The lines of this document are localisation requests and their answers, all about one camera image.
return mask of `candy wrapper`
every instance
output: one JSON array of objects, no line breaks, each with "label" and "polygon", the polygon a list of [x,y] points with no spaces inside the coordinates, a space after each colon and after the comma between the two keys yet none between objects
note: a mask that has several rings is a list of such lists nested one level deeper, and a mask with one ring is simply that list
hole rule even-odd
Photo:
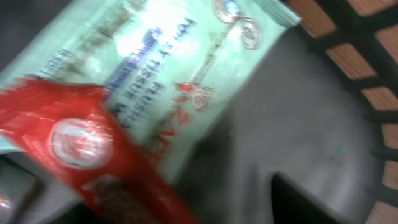
[{"label": "candy wrapper", "polygon": [[26,79],[0,95],[0,131],[114,223],[194,223],[97,85]]},{"label": "candy wrapper", "polygon": [[36,186],[34,175],[0,159],[0,224],[15,222]]},{"label": "candy wrapper", "polygon": [[[33,73],[104,84],[107,109],[169,182],[277,39],[300,20],[277,0],[91,3],[75,1],[3,73],[3,82]],[[86,7],[98,12],[75,15]],[[66,21],[82,24],[73,31]]]}]

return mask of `green packet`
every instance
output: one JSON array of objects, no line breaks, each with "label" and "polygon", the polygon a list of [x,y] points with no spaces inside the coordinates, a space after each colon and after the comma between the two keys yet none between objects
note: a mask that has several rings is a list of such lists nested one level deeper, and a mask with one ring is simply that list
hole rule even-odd
[{"label": "green packet", "polygon": [[[106,85],[106,106],[169,182],[277,39],[300,20],[276,0],[106,1],[75,18],[73,11],[88,2],[75,1],[0,82],[29,73]],[[75,22],[76,31],[64,29],[65,21]]]}]

